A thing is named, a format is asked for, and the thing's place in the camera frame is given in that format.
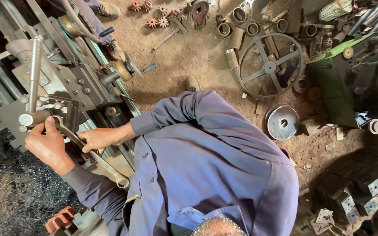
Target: shirt cuff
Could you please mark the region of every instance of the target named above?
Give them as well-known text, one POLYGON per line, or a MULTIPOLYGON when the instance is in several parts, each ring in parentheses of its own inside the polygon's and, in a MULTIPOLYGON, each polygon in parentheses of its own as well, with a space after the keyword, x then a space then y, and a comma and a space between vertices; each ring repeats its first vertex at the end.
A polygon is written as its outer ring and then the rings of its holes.
POLYGON ((158 130, 152 118, 151 110, 132 118, 131 127, 138 136, 158 130))
POLYGON ((70 170, 65 175, 62 175, 61 178, 76 192, 80 192, 85 187, 87 187, 88 184, 90 184, 92 179, 94 179, 93 175, 95 174, 89 172, 79 165, 75 165, 72 170, 70 170))

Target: shoe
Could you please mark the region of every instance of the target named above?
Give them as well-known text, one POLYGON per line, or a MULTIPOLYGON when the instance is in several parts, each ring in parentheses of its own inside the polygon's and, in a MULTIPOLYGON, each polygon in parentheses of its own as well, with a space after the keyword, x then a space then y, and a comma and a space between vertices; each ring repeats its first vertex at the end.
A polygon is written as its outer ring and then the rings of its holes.
POLYGON ((101 16, 107 16, 111 18, 118 18, 121 15, 121 10, 118 6, 112 3, 99 2, 100 5, 96 8, 95 13, 101 16))
POLYGON ((115 39, 112 39, 112 41, 108 45, 106 45, 106 47, 108 48, 108 51, 113 60, 122 60, 123 62, 126 61, 125 54, 123 53, 121 47, 118 45, 115 39))
POLYGON ((188 76, 188 78, 185 80, 185 88, 186 88, 186 91, 189 91, 189 92, 200 91, 199 82, 196 79, 196 77, 188 76))

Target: blue shirt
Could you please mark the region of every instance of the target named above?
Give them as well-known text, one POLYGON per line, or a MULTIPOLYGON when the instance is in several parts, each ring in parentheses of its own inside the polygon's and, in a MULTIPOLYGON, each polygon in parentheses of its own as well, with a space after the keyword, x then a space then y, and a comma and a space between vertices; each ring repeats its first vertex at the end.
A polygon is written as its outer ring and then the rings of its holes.
POLYGON ((222 216, 247 235, 287 236, 298 179, 289 159, 215 91, 183 92, 131 119, 140 137, 128 193, 76 166, 62 178, 110 235, 168 235, 222 216))

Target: spur gear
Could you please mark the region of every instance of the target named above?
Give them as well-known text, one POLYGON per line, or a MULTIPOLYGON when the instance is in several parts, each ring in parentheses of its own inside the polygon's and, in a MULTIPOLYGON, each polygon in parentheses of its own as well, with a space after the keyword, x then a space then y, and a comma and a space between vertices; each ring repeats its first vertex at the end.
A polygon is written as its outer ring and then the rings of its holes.
POLYGON ((145 9, 145 10, 151 10, 151 9, 152 9, 152 1, 151 1, 151 0, 147 0, 147 1, 144 3, 144 9, 145 9))
POLYGON ((139 4, 138 0, 132 1, 132 8, 134 11, 139 11, 141 9, 141 4, 139 4))
POLYGON ((157 28, 158 22, 155 17, 148 19, 147 23, 148 23, 148 26, 151 27, 151 29, 157 28))
POLYGON ((171 10, 171 16, 174 17, 174 18, 176 18, 179 15, 179 13, 180 13, 179 8, 173 8, 171 10))
POLYGON ((323 41, 323 45, 328 48, 333 46, 333 39, 332 38, 327 38, 323 41))
POLYGON ((160 26, 165 28, 165 27, 168 27, 168 20, 166 19, 165 16, 163 16, 162 18, 160 18, 160 26))
POLYGON ((167 6, 165 5, 165 3, 158 5, 157 9, 160 15, 165 16, 165 14, 167 14, 167 6))

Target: worker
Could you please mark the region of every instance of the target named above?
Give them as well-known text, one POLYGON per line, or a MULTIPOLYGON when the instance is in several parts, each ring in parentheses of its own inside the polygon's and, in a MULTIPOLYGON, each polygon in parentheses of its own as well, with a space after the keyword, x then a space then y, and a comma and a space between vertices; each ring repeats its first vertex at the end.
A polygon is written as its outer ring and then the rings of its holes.
POLYGON ((138 137, 128 192, 71 160, 51 116, 31 130, 26 148, 102 217, 109 235, 288 236, 298 201, 292 163, 215 91, 198 91, 192 76, 186 83, 191 92, 124 126, 79 133, 84 153, 138 137))
MULTIPOLYGON (((57 9, 66 12, 63 8, 61 0, 48 0, 48 2, 57 9)), ((102 25, 95 14, 107 16, 113 19, 118 18, 118 16, 121 14, 121 10, 112 3, 100 2, 98 0, 73 0, 73 2, 80 9, 81 14, 83 14, 89 21, 89 24, 94 27, 97 34, 100 34, 106 30, 106 27, 102 25)), ((111 34, 100 38, 100 44, 107 47, 113 60, 126 60, 121 47, 111 34)))

